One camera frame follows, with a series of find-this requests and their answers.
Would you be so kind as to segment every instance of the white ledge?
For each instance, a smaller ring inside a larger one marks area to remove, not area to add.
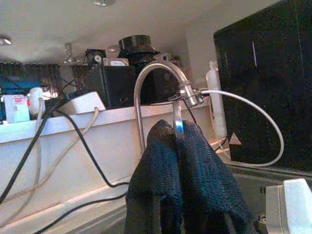
[[[186,110],[183,102],[181,101],[180,103],[182,106],[182,110]],[[206,105],[208,105],[207,100],[205,100],[203,104],[198,105],[195,108],[203,107]],[[141,111],[142,117],[157,116],[172,112],[172,105],[142,106]],[[92,113],[86,113],[74,115],[72,116],[72,118],[79,128],[84,128],[88,124],[88,121],[90,120],[92,115]],[[134,107],[106,110],[99,113],[93,127],[133,119],[136,119]],[[32,120],[0,125],[0,143],[33,138],[35,135],[35,124],[36,121]],[[65,117],[53,117],[47,120],[41,136],[72,130],[74,130],[73,126]]]

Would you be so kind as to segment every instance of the warning triangle label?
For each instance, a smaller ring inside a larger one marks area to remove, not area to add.
[[[230,145],[242,145],[242,142],[240,142],[236,134],[233,132],[229,144]]]

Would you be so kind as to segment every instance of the stainless steel faucet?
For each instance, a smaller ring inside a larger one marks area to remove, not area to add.
[[[135,86],[135,93],[134,93],[134,103],[135,103],[135,110],[136,110],[136,123],[137,123],[137,130],[138,135],[140,138],[140,147],[141,147],[141,153],[144,153],[145,150],[145,139],[144,139],[144,132],[143,132],[143,125],[142,125],[142,115],[141,115],[141,105],[140,105],[140,96],[141,96],[141,89],[142,84],[146,78],[146,76],[154,69],[162,68],[170,73],[172,73],[175,78],[179,82],[179,94],[181,95],[181,98],[185,101],[185,104],[191,108],[194,107],[200,103],[203,102],[203,100],[198,96],[198,94],[193,90],[191,87],[190,82],[186,79],[184,73],[175,66],[173,63],[165,62],[165,61],[154,61],[149,64],[147,64],[140,74],[137,77],[136,80],[136,86]]]

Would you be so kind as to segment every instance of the faucet spout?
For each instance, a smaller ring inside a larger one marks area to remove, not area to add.
[[[141,96],[141,89],[143,82],[146,76],[154,69],[162,68],[174,75],[174,77],[179,82],[179,89],[181,97],[184,99],[186,105],[191,108],[203,102],[201,98],[198,97],[191,87],[191,83],[186,79],[186,76],[181,71],[180,68],[175,66],[171,62],[166,61],[154,61],[147,64],[136,80],[135,92],[134,92],[134,103],[135,103],[135,110],[136,110],[136,123],[137,123],[137,130],[140,138],[140,147],[141,153],[145,150],[145,139],[144,139],[144,132],[143,132],[143,125],[142,125],[142,115],[141,115],[141,106],[140,106],[140,96]]]

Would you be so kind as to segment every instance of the black fabric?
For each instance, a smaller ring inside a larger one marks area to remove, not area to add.
[[[176,140],[172,127],[164,120],[148,134],[126,203],[125,234],[180,234],[182,192]]]
[[[256,234],[254,215],[232,173],[198,125],[184,121],[183,128],[185,153],[180,160],[180,180],[187,234]]]

